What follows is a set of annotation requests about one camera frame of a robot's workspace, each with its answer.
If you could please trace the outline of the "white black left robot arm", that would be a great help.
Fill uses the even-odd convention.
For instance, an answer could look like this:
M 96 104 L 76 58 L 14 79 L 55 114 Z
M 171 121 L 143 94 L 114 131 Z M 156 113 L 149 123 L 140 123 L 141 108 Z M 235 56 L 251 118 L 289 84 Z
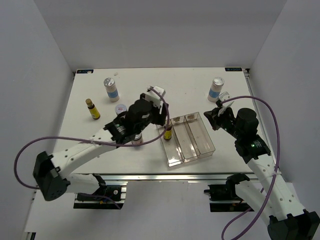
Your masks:
M 164 126 L 169 121 L 168 104 L 163 93 L 151 87 L 142 93 L 128 111 L 122 112 L 90 139 L 77 139 L 77 144 L 63 151 L 36 157 L 33 177 L 46 201 L 65 193 L 90 195 L 99 200 L 105 196 L 107 184 L 97 173 L 74 173 L 76 169 L 100 155 L 122 147 L 149 125 Z

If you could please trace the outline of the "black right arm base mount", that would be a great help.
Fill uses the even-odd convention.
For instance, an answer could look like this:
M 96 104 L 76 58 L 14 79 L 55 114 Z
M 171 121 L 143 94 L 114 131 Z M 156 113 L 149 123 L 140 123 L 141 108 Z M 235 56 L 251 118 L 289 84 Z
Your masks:
M 243 199 L 232 196 L 225 184 L 210 184 L 203 193 L 209 197 L 209 208 L 212 213 L 242 213 L 250 208 Z

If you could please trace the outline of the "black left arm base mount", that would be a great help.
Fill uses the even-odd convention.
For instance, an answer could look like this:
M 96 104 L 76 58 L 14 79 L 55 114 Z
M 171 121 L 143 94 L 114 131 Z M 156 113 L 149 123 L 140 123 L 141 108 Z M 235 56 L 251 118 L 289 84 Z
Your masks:
M 121 210 L 126 199 L 127 182 L 109 181 L 94 193 L 81 191 L 74 198 L 74 209 Z

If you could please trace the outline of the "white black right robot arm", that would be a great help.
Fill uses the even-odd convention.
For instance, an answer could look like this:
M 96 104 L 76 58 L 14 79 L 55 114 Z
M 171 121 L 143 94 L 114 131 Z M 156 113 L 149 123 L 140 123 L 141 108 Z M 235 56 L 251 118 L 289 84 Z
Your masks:
M 271 151 L 257 134 L 259 121 L 250 108 L 241 108 L 237 115 L 230 107 L 204 112 L 213 130 L 223 129 L 235 138 L 235 148 L 254 172 L 265 194 L 262 194 L 242 173 L 227 178 L 226 195 L 241 198 L 257 213 L 267 226 L 272 240 L 311 240 L 320 218 L 309 212 L 288 188 L 280 171 L 276 170 Z

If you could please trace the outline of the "yellow label sauce bottle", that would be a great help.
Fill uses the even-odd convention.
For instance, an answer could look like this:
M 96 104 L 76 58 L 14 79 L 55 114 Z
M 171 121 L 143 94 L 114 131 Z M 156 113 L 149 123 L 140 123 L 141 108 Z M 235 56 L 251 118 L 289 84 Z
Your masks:
M 169 141 L 172 139 L 172 125 L 169 123 L 164 127 L 163 139 Z

